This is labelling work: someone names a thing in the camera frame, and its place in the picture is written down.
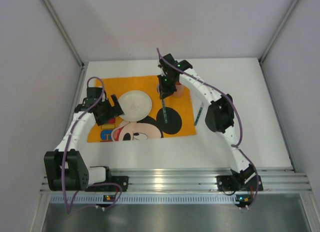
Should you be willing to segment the pink plastic cup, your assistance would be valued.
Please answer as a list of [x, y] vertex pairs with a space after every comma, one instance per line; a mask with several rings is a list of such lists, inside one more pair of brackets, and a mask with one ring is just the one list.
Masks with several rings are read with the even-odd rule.
[[181, 84], [180, 82], [176, 82], [175, 88], [176, 88], [176, 91], [173, 93], [173, 96], [176, 98], [181, 97], [184, 93], [184, 89], [185, 89], [184, 85]]

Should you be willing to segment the cream round plate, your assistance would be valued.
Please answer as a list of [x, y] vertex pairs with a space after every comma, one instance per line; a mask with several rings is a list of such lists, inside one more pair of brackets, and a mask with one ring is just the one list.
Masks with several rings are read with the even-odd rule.
[[147, 117], [152, 110], [150, 96], [140, 90], [131, 90], [120, 96], [118, 102], [123, 110], [122, 120], [138, 122]]

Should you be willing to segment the orange cartoon cloth placemat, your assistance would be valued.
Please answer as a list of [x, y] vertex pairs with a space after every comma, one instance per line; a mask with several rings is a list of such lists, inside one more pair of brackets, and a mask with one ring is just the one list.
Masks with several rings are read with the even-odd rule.
[[162, 102], [157, 92], [157, 76], [103, 78], [102, 81], [106, 91], [115, 94], [118, 99], [133, 90], [145, 92], [152, 101], [152, 108], [148, 116], [140, 121], [129, 122], [117, 117], [104, 125], [95, 125], [87, 137], [89, 143], [196, 135], [189, 89], [184, 88], [180, 97], [170, 96], [164, 100], [168, 118], [165, 123]]

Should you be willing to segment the green handled spoon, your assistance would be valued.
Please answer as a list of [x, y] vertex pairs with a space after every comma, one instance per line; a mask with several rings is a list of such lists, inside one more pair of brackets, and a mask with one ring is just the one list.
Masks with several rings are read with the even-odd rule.
[[165, 124], [167, 124], [167, 123], [168, 123], [167, 110], [166, 110], [165, 101], [164, 101], [164, 99], [161, 97], [161, 90], [160, 90], [160, 85], [159, 85], [159, 84], [157, 84], [157, 92], [159, 93], [159, 96], [160, 96], [160, 99], [161, 99], [161, 103], [162, 103], [162, 112], [163, 112], [164, 122], [165, 122]]

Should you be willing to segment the green handled fork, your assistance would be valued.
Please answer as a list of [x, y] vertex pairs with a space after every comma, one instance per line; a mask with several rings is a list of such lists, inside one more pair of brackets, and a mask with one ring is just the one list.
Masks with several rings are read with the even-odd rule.
[[196, 119], [195, 119], [195, 121], [194, 121], [194, 125], [195, 125], [195, 126], [197, 126], [197, 124], [198, 124], [198, 122], [199, 122], [199, 118], [200, 118], [200, 116], [201, 116], [201, 114], [202, 114], [203, 108], [204, 108], [204, 103], [201, 103], [200, 108], [199, 108], [199, 111], [198, 111], [197, 116], [196, 116]]

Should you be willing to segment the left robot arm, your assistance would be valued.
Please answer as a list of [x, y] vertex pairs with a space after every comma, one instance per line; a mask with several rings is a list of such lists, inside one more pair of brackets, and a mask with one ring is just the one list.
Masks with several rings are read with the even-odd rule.
[[78, 104], [73, 119], [60, 144], [44, 155], [47, 182], [52, 191], [116, 192], [114, 184], [127, 177], [112, 176], [105, 165], [90, 165], [84, 159], [88, 135], [95, 125], [103, 125], [123, 115], [115, 94], [107, 98], [102, 87], [88, 87], [86, 97]]

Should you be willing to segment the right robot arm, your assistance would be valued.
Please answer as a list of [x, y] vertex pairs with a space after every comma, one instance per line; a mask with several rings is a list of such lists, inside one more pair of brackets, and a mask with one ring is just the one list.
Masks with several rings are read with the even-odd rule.
[[243, 125], [233, 99], [229, 94], [203, 81], [193, 66], [187, 61], [177, 61], [171, 54], [158, 54], [158, 67], [162, 69], [159, 80], [159, 97], [161, 100], [177, 91], [176, 83], [184, 85], [207, 106], [205, 124], [207, 128], [224, 138], [229, 146], [230, 176], [233, 190], [243, 190], [255, 182], [259, 190], [259, 175], [253, 162], [240, 149], [243, 139]]

